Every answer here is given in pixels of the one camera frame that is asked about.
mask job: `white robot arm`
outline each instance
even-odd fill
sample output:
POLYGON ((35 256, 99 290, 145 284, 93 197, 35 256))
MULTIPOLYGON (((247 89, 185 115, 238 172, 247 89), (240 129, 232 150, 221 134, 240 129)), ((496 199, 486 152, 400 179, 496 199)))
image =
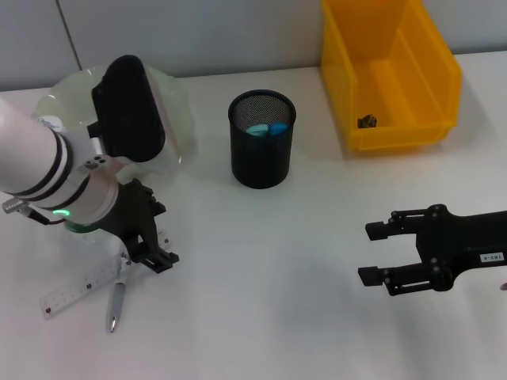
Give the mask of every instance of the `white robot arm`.
POLYGON ((138 180, 119 184, 107 166, 111 157, 177 165, 166 114, 134 56, 117 59, 92 97, 98 122, 88 134, 55 132, 0 100, 0 190, 13 196, 3 210, 55 224, 34 205, 93 224, 118 236, 132 261, 163 272, 178 261, 158 246, 154 217, 166 209, 138 180))

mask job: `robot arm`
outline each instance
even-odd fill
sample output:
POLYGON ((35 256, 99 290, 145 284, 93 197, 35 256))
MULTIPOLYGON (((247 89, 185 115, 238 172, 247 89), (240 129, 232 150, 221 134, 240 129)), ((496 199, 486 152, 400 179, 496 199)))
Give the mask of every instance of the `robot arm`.
POLYGON ((448 291, 461 273, 507 265, 507 211, 456 216, 437 204, 425 210, 393 211, 383 222, 369 223, 370 240, 415 234, 420 264, 395 268, 359 268, 366 287, 386 285, 390 295, 433 289, 448 291))
POLYGON ((33 205, 98 226, 122 240, 132 261, 163 272, 179 260, 158 246, 154 217, 165 207, 136 179, 118 184, 107 167, 110 157, 151 169, 178 162, 168 120, 141 61, 117 59, 93 89, 93 102, 98 122, 86 134, 57 133, 0 100, 0 190, 13 196, 3 209, 55 224, 33 205))

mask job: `black mesh pen holder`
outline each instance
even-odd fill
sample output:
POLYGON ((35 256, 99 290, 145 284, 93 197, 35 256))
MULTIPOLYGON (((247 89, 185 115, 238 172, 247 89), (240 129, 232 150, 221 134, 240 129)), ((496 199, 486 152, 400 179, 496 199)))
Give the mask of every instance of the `black mesh pen holder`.
POLYGON ((282 182, 291 160, 294 104, 275 91, 249 91, 231 103, 229 121, 236 179, 250 188, 271 188, 282 182), (251 132, 266 126, 267 131, 251 132))

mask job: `green indicator light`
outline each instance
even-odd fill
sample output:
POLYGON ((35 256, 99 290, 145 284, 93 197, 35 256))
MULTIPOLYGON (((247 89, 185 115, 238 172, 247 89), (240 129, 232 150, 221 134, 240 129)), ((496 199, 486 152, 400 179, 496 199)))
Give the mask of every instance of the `green indicator light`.
POLYGON ((53 214, 62 215, 62 216, 69 216, 71 213, 67 210, 54 210, 53 214))

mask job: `label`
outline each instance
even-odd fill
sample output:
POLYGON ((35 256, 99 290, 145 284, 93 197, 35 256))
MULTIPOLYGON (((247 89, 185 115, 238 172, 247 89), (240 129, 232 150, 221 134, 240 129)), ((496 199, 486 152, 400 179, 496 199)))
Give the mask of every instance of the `label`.
POLYGON ((47 115, 41 116, 37 121, 48 128, 51 128, 55 132, 64 132, 65 127, 63 126, 62 120, 56 116, 47 115))
POLYGON ((484 255, 481 255, 481 262, 483 263, 492 263, 494 261, 503 261, 504 260, 504 254, 502 252, 500 253, 486 253, 484 255))

